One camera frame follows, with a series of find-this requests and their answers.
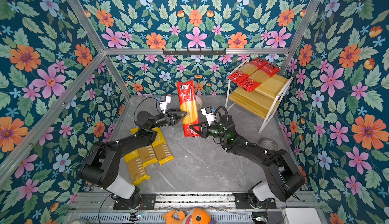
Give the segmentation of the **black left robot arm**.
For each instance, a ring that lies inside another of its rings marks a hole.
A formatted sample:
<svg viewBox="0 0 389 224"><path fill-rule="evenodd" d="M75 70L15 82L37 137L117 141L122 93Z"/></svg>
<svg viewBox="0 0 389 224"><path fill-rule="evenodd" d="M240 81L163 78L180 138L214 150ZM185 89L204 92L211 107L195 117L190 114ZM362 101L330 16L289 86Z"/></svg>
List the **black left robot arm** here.
<svg viewBox="0 0 389 224"><path fill-rule="evenodd" d="M80 169L81 179L129 200L136 187L119 175L121 159L135 150L152 145L158 135L154 128L174 126L186 116L187 112L177 108L167 109L158 115L147 111L139 112L135 120L138 131L134 135L108 143L93 144Z"/></svg>

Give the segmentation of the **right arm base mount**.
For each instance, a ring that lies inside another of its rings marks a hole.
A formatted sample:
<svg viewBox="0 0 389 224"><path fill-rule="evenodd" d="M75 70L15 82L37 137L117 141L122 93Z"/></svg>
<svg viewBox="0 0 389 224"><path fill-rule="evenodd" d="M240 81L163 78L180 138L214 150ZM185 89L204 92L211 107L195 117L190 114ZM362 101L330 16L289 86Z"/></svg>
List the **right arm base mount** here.
<svg viewBox="0 0 389 224"><path fill-rule="evenodd" d="M233 193L235 198L236 209L276 209L276 201L274 198L269 198L260 201L251 192L249 193Z"/></svg>

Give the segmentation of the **red spaghetti bag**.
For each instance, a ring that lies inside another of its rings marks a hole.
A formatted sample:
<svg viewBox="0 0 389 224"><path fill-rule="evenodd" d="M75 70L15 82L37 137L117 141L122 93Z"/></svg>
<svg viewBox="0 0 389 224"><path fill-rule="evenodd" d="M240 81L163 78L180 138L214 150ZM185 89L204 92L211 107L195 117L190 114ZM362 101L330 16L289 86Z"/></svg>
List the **red spaghetti bag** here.
<svg viewBox="0 0 389 224"><path fill-rule="evenodd" d="M268 61L262 58L256 58L231 73L228 76L228 79L236 84L239 84L267 64Z"/></svg>
<svg viewBox="0 0 389 224"><path fill-rule="evenodd" d="M189 129L191 124L199 123L199 116L195 102L196 95L194 83L190 80L185 83L177 82L176 85L180 109L187 112L187 116L182 120L184 136L186 138L195 137Z"/></svg>
<svg viewBox="0 0 389 224"><path fill-rule="evenodd" d="M255 73L250 75L243 82L239 83L238 86L248 92L254 91L258 86L265 83L272 76L277 74L280 69L272 64L266 64L257 70Z"/></svg>

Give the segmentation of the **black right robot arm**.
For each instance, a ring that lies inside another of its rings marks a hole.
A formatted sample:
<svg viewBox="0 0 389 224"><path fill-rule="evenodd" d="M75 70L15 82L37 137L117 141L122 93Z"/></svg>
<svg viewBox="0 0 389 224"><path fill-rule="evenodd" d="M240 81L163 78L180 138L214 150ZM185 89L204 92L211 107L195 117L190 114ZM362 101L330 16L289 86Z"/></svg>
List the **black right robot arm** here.
<svg viewBox="0 0 389 224"><path fill-rule="evenodd" d="M202 114L207 120L191 124L191 131L204 139L220 139L225 152L245 157L263 169L266 181L248 191L249 200L278 199L285 202L306 184L305 177L286 150L270 150L248 141L236 131L233 118L224 106L203 108Z"/></svg>

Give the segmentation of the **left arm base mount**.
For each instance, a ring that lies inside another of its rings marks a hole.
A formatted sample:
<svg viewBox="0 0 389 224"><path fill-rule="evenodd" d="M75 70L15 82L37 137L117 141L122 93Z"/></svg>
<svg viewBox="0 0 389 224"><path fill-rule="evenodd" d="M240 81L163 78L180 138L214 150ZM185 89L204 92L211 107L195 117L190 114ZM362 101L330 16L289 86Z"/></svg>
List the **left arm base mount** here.
<svg viewBox="0 0 389 224"><path fill-rule="evenodd" d="M130 199L115 197L114 210L153 210L156 203L156 194L136 193Z"/></svg>

